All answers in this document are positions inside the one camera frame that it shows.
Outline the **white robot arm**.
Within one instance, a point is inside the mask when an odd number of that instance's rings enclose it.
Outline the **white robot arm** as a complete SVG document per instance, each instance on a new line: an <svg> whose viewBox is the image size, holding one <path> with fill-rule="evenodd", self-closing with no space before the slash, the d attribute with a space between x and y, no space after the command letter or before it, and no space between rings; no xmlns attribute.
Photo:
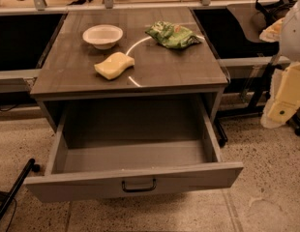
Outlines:
<svg viewBox="0 0 300 232"><path fill-rule="evenodd" d="M291 63L283 71L275 70L260 123L267 129L284 125L300 108L300 0L286 16L268 26L259 35L265 42L278 42L280 55Z"/></svg>

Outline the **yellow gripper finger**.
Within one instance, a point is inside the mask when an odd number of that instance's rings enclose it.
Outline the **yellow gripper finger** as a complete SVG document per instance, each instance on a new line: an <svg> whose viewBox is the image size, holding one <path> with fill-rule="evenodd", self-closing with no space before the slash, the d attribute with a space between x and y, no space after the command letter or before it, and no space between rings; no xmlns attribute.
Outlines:
<svg viewBox="0 0 300 232"><path fill-rule="evenodd" d="M300 62L275 69L260 123L267 129L284 125L300 108Z"/></svg>

